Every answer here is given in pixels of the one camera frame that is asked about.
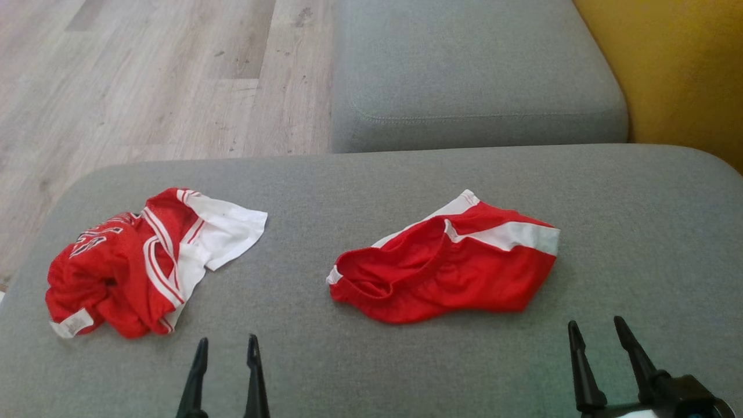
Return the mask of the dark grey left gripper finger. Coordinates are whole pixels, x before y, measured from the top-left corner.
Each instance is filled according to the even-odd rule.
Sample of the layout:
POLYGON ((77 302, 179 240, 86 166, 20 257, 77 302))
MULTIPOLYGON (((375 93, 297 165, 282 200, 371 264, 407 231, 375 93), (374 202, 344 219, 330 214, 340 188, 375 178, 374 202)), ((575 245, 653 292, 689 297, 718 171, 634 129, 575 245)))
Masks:
POLYGON ((197 344, 196 353, 189 369, 176 418, 208 418, 208 414, 201 407, 203 378, 207 366, 208 338, 202 338, 197 344))
POLYGON ((270 418, 262 357, 255 334, 250 334, 248 337, 246 363, 250 369, 250 380, 243 418, 270 418))

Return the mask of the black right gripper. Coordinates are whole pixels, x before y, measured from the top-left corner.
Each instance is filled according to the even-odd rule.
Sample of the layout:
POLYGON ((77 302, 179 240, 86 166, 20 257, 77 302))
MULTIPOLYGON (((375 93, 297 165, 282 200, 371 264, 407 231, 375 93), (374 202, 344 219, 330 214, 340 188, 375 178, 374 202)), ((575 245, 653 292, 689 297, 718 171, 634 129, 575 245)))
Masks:
POLYGON ((568 323, 574 399, 580 418, 736 418, 735 410, 692 375, 671 377, 653 364, 621 316, 614 317, 620 344, 626 350, 639 389, 639 402, 609 405, 586 356, 578 323, 568 323))

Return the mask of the red lettered basketball jersey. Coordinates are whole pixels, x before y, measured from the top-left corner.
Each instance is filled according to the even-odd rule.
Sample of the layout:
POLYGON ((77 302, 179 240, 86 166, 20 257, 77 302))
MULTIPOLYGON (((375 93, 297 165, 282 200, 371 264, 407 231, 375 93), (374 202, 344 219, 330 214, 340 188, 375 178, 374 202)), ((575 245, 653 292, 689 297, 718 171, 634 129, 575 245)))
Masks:
POLYGON ((262 237, 268 214, 169 188, 140 212, 89 228, 48 270, 50 325, 60 338, 108 323, 124 338, 167 335, 197 285, 262 237))

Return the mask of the red white-striped shorts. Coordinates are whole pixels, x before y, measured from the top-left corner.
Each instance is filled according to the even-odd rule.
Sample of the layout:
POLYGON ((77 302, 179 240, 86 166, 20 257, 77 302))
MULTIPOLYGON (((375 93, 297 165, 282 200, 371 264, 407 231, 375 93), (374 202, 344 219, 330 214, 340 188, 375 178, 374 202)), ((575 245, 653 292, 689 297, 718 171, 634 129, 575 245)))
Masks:
POLYGON ((340 254, 326 283, 334 301, 391 325, 460 310, 518 312, 549 277, 560 233, 464 190, 403 230, 340 254))

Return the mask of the large grey sofa chaise cushion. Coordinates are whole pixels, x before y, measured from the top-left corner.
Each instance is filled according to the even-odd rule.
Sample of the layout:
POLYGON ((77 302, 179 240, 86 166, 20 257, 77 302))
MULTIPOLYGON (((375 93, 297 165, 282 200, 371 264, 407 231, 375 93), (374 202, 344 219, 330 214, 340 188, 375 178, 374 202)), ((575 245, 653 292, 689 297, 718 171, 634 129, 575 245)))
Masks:
POLYGON ((199 339, 203 407, 242 416, 257 335, 271 418, 576 418, 575 320, 611 405, 637 401, 613 318, 657 367, 691 374, 743 416, 743 175, 679 146, 518 146, 168 161, 75 183, 0 302, 3 418, 174 418, 199 339), (269 215, 260 241, 208 273, 174 333, 109 326, 56 336, 53 258, 78 233, 169 187, 269 215), (560 229, 557 262, 525 312, 451 313, 408 326, 332 302, 337 257, 471 190, 560 229))

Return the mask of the long yellow sofa backrest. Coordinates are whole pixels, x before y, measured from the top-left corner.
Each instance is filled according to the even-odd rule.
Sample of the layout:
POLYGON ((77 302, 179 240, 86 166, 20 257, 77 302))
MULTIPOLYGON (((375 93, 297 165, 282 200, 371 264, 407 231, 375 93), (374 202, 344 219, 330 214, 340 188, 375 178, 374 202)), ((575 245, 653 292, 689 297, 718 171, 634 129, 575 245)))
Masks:
POLYGON ((629 140, 743 175, 743 0, 573 0, 624 94, 629 140))

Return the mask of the grey sofa seat cushion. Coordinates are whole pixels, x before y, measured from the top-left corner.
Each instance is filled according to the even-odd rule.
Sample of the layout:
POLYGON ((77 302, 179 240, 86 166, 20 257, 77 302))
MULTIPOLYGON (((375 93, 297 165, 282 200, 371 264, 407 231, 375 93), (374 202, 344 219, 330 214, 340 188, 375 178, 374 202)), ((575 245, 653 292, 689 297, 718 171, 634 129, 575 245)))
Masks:
POLYGON ((335 153, 626 143, 573 0, 338 0, 335 153))

